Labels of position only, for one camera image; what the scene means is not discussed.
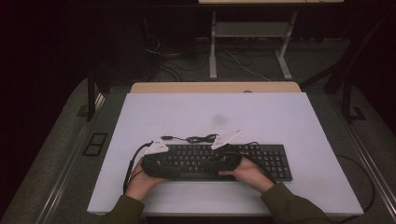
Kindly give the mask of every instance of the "sleeve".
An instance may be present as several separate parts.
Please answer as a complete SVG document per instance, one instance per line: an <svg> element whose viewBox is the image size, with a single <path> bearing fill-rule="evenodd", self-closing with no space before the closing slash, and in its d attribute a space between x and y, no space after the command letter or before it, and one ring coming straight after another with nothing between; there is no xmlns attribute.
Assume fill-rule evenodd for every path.
<svg viewBox="0 0 396 224"><path fill-rule="evenodd" d="M277 224L329 224L334 223L320 208L307 199L291 193L283 183L278 183L262 195Z"/></svg>
<svg viewBox="0 0 396 224"><path fill-rule="evenodd" d="M113 210L99 218L98 224L140 223L145 205L136 199L121 195Z"/></svg>

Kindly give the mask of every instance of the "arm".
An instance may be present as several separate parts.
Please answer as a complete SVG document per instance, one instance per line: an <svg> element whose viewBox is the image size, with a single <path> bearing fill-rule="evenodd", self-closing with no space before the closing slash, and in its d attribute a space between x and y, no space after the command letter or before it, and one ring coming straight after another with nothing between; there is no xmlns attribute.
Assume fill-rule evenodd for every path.
<svg viewBox="0 0 396 224"><path fill-rule="evenodd" d="M276 223L329 224L333 223L318 207L307 199L292 194L282 183L272 183L257 165L242 158L233 171L219 172L221 175L233 175L235 179L250 185L262 194Z"/></svg>
<svg viewBox="0 0 396 224"><path fill-rule="evenodd" d="M137 163L131 173L132 179L121 195L114 208L99 218L99 224L108 223L140 223L140 217L145 205L143 199L159 184L166 179L151 177L143 172L140 166L142 159Z"/></svg>

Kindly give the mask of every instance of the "full-size black keyboard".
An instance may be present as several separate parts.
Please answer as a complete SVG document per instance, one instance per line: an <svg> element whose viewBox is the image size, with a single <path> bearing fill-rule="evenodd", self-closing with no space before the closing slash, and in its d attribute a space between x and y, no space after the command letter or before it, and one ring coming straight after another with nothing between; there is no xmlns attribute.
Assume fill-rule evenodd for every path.
<svg viewBox="0 0 396 224"><path fill-rule="evenodd" d="M163 162L175 167L183 167L176 180L233 180L231 176L219 175L217 171L204 166L202 161L213 159L217 150L212 150L211 145L167 145L169 156ZM226 145L230 150L237 150L249 155L261 163L261 167L268 170L276 180L288 182L292 180L288 158L283 145Z"/></svg>

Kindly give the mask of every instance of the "white table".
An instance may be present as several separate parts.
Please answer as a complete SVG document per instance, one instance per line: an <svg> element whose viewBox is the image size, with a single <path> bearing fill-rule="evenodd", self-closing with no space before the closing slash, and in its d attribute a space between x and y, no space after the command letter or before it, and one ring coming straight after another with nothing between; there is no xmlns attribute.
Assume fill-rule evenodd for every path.
<svg viewBox="0 0 396 224"><path fill-rule="evenodd" d="M110 211L129 160L162 135L181 138L241 130L232 143L283 144L293 180L286 186L330 216L361 215L315 112L301 92L130 93L88 212ZM238 182L166 182L144 201L143 216L270 216L260 194Z"/></svg>

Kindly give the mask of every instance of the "hand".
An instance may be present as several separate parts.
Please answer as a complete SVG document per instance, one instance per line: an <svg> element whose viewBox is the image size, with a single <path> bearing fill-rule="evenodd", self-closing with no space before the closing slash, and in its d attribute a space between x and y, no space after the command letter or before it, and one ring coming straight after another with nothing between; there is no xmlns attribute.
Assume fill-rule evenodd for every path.
<svg viewBox="0 0 396 224"><path fill-rule="evenodd" d="M259 170L257 165L245 157L233 171L220 171L220 175L233 175L236 180L250 185L261 194L270 189L274 183Z"/></svg>
<svg viewBox="0 0 396 224"><path fill-rule="evenodd" d="M140 166L141 163L142 158L140 158L136 167L132 170L131 176L133 178L128 185L128 189L125 191L126 196L138 201L142 201L152 189L166 181L166 179L147 175Z"/></svg>

